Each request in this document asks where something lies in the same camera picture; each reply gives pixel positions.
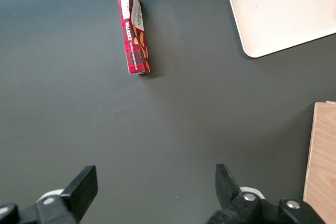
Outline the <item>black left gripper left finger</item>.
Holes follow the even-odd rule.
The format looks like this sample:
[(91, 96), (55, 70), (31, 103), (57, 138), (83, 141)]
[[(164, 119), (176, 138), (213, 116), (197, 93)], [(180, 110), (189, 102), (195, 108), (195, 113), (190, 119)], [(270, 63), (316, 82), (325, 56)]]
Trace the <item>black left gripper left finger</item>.
[(94, 165), (83, 170), (64, 189), (44, 193), (30, 207), (1, 205), (1, 223), (80, 223), (98, 192)]

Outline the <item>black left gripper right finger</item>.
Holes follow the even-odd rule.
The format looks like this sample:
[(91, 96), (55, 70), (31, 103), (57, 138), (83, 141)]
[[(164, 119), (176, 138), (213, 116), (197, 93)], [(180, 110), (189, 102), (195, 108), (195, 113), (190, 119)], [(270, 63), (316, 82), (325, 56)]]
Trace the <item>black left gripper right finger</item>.
[(302, 200), (285, 198), (273, 205), (260, 191), (239, 187), (224, 164), (216, 165), (215, 189), (221, 210), (207, 223), (324, 223)]

